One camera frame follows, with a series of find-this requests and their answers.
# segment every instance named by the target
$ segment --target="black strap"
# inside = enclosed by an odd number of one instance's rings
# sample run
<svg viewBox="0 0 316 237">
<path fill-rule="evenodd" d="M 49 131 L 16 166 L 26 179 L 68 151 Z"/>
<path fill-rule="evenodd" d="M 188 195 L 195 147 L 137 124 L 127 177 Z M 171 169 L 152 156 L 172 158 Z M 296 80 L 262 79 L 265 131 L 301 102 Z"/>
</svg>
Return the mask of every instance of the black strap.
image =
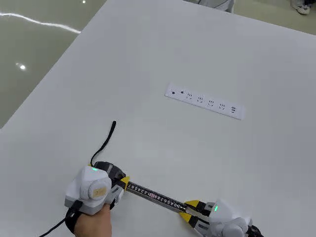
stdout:
<svg viewBox="0 0 316 237">
<path fill-rule="evenodd" d="M 106 139 L 105 142 L 102 144 L 101 148 L 100 148 L 99 150 L 97 150 L 97 152 L 94 153 L 94 155 L 92 156 L 91 161 L 90 161 L 90 165 L 91 165 L 92 167 L 93 167 L 93 164 L 92 164 L 93 159 L 95 158 L 95 156 L 96 156 L 97 154 L 99 154 L 99 153 L 105 148 L 105 146 L 106 146 L 107 143 L 109 142 L 109 140 L 110 140 L 110 138 L 111 138 L 111 136 L 112 136 L 112 134 L 113 134 L 113 132 L 114 132 L 114 129 L 115 129 L 116 124 L 117 124 L 116 121 L 113 121 L 113 122 L 112 122 L 112 126 L 111 126 L 111 129 L 110 129 L 110 132 L 109 132 L 109 135 L 108 135 L 107 139 Z"/>
<path fill-rule="evenodd" d="M 260 230 L 254 225 L 248 227 L 247 234 L 248 237 L 264 237 Z"/>
</svg>

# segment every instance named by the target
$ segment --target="white table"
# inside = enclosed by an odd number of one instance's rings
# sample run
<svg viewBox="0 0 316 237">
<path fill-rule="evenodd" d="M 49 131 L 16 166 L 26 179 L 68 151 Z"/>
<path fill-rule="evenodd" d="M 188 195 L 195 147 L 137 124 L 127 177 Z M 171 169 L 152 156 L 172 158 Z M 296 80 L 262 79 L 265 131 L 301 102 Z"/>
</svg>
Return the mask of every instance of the white table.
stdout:
<svg viewBox="0 0 316 237">
<path fill-rule="evenodd" d="M 312 35 L 208 7 L 108 0 L 0 132 L 0 236 L 38 236 L 63 218 L 67 185 L 114 119 L 99 159 L 132 181 L 246 204 L 267 237 L 313 236 L 315 55 Z M 245 120 L 164 97 L 171 81 L 245 105 Z M 130 193 L 112 224 L 114 237 L 196 236 Z"/>
</svg>

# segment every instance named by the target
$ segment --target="yellow label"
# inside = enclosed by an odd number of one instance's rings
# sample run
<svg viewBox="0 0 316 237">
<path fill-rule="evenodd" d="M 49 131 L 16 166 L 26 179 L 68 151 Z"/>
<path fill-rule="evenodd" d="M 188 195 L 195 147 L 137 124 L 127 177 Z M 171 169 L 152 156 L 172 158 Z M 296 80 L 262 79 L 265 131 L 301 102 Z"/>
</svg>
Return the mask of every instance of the yellow label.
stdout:
<svg viewBox="0 0 316 237">
<path fill-rule="evenodd" d="M 106 187 L 95 189 L 95 190 L 93 190 L 93 197 L 97 198 L 97 197 L 103 196 L 103 195 L 105 195 L 106 192 L 107 192 Z"/>
</svg>

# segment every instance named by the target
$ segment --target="white device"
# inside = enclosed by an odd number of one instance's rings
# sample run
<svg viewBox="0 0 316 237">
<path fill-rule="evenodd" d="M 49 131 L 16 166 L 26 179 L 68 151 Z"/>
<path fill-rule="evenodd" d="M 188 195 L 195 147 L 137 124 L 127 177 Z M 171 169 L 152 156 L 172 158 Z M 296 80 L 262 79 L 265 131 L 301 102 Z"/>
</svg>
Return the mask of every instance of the white device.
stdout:
<svg viewBox="0 0 316 237">
<path fill-rule="evenodd" d="M 121 188 L 119 194 L 111 192 L 112 181 L 107 172 L 91 166 L 84 167 L 71 182 L 66 191 L 65 205 L 71 207 L 76 200 L 83 202 L 81 212 L 93 215 L 105 203 L 111 204 L 113 197 L 119 197 L 124 192 Z"/>
<path fill-rule="evenodd" d="M 223 200 L 217 200 L 209 215 L 209 223 L 209 236 L 244 237 L 248 226 L 252 225 L 252 220 Z"/>
</svg>

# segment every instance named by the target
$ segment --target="electrical outlet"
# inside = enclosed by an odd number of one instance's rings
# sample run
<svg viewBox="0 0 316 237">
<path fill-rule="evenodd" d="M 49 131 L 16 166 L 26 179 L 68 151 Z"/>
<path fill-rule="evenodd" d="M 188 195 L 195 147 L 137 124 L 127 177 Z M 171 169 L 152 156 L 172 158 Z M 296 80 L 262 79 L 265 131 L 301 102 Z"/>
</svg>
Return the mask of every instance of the electrical outlet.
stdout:
<svg viewBox="0 0 316 237">
<path fill-rule="evenodd" d="M 218 109 L 219 109 L 220 111 L 221 111 L 221 110 L 225 110 L 225 103 L 224 103 L 224 102 L 219 103 Z"/>
<path fill-rule="evenodd" d="M 197 96 L 197 102 L 198 103 L 203 103 L 204 102 L 204 96 L 203 95 L 198 95 Z"/>
<path fill-rule="evenodd" d="M 244 106 L 214 99 L 211 96 L 196 93 L 172 84 L 168 86 L 165 96 L 239 120 L 244 119 Z"/>
<path fill-rule="evenodd" d="M 207 104 L 206 104 L 206 107 L 213 107 L 214 106 L 214 100 L 213 99 L 210 99 L 208 100 Z"/>
</svg>

